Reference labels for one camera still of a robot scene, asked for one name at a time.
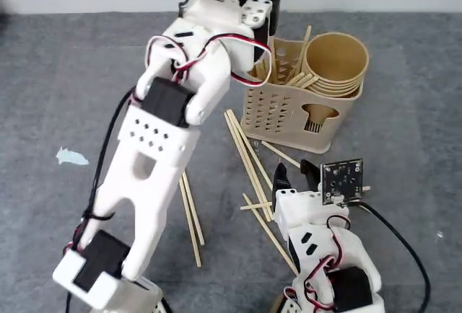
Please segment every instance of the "black cable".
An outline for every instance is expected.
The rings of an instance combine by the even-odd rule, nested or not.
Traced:
[[[99,181],[100,181],[100,176],[101,172],[103,170],[103,165],[104,165],[104,158],[106,155],[106,151],[108,150],[108,145],[109,145],[109,140],[110,136],[114,130],[114,126],[116,125],[117,118],[119,114],[121,113],[121,110],[123,106],[125,105],[126,101],[129,99],[130,95],[133,93],[134,88],[131,88],[125,95],[122,97],[121,101],[118,103],[117,108],[115,109],[115,112],[113,114],[113,117],[111,118],[109,122],[108,129],[106,131],[106,135],[103,141],[103,145],[101,146],[100,150],[100,155],[98,158],[98,163],[96,165],[96,170],[95,170],[95,176],[93,177],[93,183],[92,183],[92,189],[90,191],[90,197],[88,199],[88,206],[85,208],[83,214],[82,214],[82,222],[80,225],[76,228],[74,232],[74,236],[72,237],[72,250],[76,250],[77,246],[80,243],[80,239],[82,238],[82,235],[84,233],[85,228],[88,225],[88,221],[90,219],[97,219],[100,221],[107,221],[111,219],[114,216],[114,213],[110,214],[109,216],[96,216],[93,214],[93,207],[95,205],[95,198],[96,198],[96,192],[99,187]],[[71,299],[72,299],[72,294],[67,293],[66,296],[66,313],[69,313],[71,309]]]
[[[417,255],[416,251],[412,248],[412,246],[401,236],[401,234],[396,230],[390,222],[388,222],[380,213],[378,213],[374,208],[369,206],[369,204],[363,201],[352,201],[348,203],[348,206],[362,206],[374,216],[376,216],[385,226],[393,232],[393,234],[401,241],[401,243],[405,246],[405,248],[411,253],[412,257],[414,258],[417,266],[419,266],[420,272],[422,272],[422,276],[424,277],[425,282],[425,293],[424,293],[424,300],[420,305],[418,313],[423,313],[427,309],[428,303],[430,302],[430,295],[432,293],[432,285],[430,283],[430,278],[428,277],[427,271],[425,270],[424,264],[420,260],[419,256]]]

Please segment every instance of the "robotic arm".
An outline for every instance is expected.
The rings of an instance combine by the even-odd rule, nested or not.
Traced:
[[[323,204],[320,175],[307,178],[311,189],[297,192],[283,164],[274,175],[274,220],[299,272],[277,312],[383,313],[380,274],[349,230],[349,209]]]
[[[165,228],[199,126],[230,88],[230,77],[253,86],[265,82],[243,77],[243,71],[269,52],[272,17],[271,0],[249,0],[243,7],[240,0],[188,0],[182,17],[149,41],[147,69],[133,95],[139,102],[128,107],[118,147],[95,194],[92,218],[84,217],[76,230],[78,244],[53,273],[94,312],[150,313],[154,307],[167,312],[161,290],[142,273]],[[122,199],[135,210],[130,247],[103,230]]]

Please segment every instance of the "beige utensil holder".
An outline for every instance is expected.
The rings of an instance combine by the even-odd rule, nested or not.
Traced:
[[[297,64],[302,47],[302,42],[274,38],[279,83]],[[315,90],[285,84],[265,84],[257,89],[248,89],[241,120],[245,134],[250,138],[313,153],[328,151],[341,122],[361,97],[364,72],[365,69],[360,80],[356,80],[357,87],[349,90],[346,97],[324,95]]]

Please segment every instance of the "stacked paper cup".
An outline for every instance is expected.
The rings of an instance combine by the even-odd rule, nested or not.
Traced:
[[[318,80],[308,89],[325,97],[348,98],[364,80],[369,55],[363,43],[351,35],[328,32],[312,39],[302,62],[302,72]]]

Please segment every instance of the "bamboo skewer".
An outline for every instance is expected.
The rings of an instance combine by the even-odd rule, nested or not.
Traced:
[[[292,76],[294,76],[302,68],[303,55],[305,54],[305,49],[308,45],[308,42],[310,41],[310,36],[311,36],[311,26],[308,26],[306,28],[305,37],[303,38],[303,44],[300,50],[297,64],[295,64],[294,68],[290,71],[289,75],[287,75],[285,82],[288,82],[292,78]]]
[[[265,77],[266,77],[265,67],[263,66],[263,62],[259,63],[259,64],[256,64],[255,68],[256,68],[257,77],[261,81],[263,81],[265,79]]]
[[[269,37],[269,47],[271,49],[271,80],[274,84],[277,84],[277,67],[276,67],[276,52],[274,50],[274,37]]]
[[[299,73],[296,77],[294,77],[289,82],[287,82],[286,86],[294,86],[294,85],[296,85],[296,83],[298,81],[300,81],[301,79],[303,79],[304,76],[305,76],[305,73]]]
[[[240,137],[244,140],[244,144],[247,146],[248,151],[250,152],[250,155],[253,158],[253,161],[257,164],[257,168],[260,170],[261,175],[263,176],[263,179],[265,179],[266,183],[268,184],[268,187],[270,190],[273,190],[273,182],[270,180],[268,174],[266,173],[265,169],[263,168],[263,165],[260,162],[260,159],[258,159],[257,154],[253,150],[252,145],[250,144],[247,136],[244,134],[244,130],[239,124],[239,121],[237,121],[237,118],[232,110],[227,111],[228,116],[230,117],[231,122],[233,123],[234,127],[239,131]]]
[[[189,181],[188,181],[188,176],[186,176],[186,171],[183,173],[182,178],[183,178],[183,183],[186,189],[186,197],[188,198],[189,207],[193,215],[194,226],[196,227],[197,236],[199,238],[199,242],[201,246],[204,246],[205,245],[204,235],[202,234],[201,224],[199,223],[199,218],[197,216],[196,206],[194,204],[193,195],[191,194],[191,189],[189,187]]]
[[[263,191],[263,188],[261,187],[260,181],[258,181],[257,174],[255,172],[255,169],[253,168],[252,162],[250,160],[250,157],[248,156],[247,151],[245,150],[244,143],[242,139],[239,136],[239,133],[235,130],[230,117],[227,113],[225,113],[225,120],[228,125],[228,128],[230,129],[232,139],[235,142],[235,145],[237,147],[237,151],[239,152],[240,158],[242,159],[244,163],[245,170],[247,171],[247,175],[250,179],[250,183],[252,183],[252,187],[255,190],[255,193],[258,198],[259,203],[267,203],[268,200],[266,199],[265,193]],[[271,221],[271,214],[268,212],[268,209],[263,210],[266,220]]]
[[[295,87],[301,87],[303,84],[306,84],[307,81],[310,81],[313,78],[312,74],[306,74],[303,78],[295,82]]]
[[[199,254],[199,247],[197,246],[196,235],[194,234],[193,221],[191,219],[191,212],[189,211],[189,207],[188,207],[188,197],[186,195],[186,189],[185,189],[183,178],[180,178],[180,190],[181,190],[181,196],[183,197],[183,205],[185,206],[189,234],[191,235],[191,241],[193,242],[193,251],[194,251],[194,257],[196,258],[196,265],[198,268],[201,268],[202,267],[201,256]]]
[[[252,202],[250,201],[250,199],[248,198],[248,196],[243,193],[243,197],[244,197],[244,200],[245,202],[248,204],[248,205],[252,205]],[[292,262],[292,260],[290,259],[289,255],[287,255],[286,251],[284,250],[284,248],[282,248],[281,244],[279,243],[279,241],[277,240],[277,238],[274,236],[274,234],[271,232],[270,228],[268,227],[268,225],[265,223],[265,221],[263,220],[263,218],[261,218],[260,214],[257,212],[256,209],[252,208],[252,212],[254,214],[254,216],[257,218],[258,222],[260,222],[261,226],[263,227],[263,230],[268,234],[269,238],[271,239],[271,241],[274,243],[274,245],[276,246],[277,250],[279,251],[279,253],[281,253],[282,257],[284,258],[284,260],[286,260],[286,263],[289,265],[289,267],[292,269],[292,271],[294,271],[295,275],[298,275],[298,271],[294,265],[294,263]]]
[[[241,211],[245,211],[245,210],[251,210],[253,208],[264,208],[267,206],[273,206],[273,203],[254,203],[253,205],[241,206],[239,207],[239,209]]]
[[[300,163],[298,163],[295,159],[293,159],[293,158],[289,157],[288,155],[286,155],[284,152],[278,150],[276,147],[268,144],[266,141],[262,141],[261,144],[263,146],[265,146],[267,149],[270,149],[271,151],[273,151],[275,154],[277,154],[281,158],[286,159],[289,163],[291,163],[291,164],[295,165],[296,167],[300,168]]]
[[[319,80],[319,77],[313,76],[311,79],[309,79],[309,80],[306,81],[304,84],[302,84],[302,85],[300,86],[300,88],[305,89],[305,88],[311,86],[312,84],[314,84],[315,82],[317,82],[318,80]]]

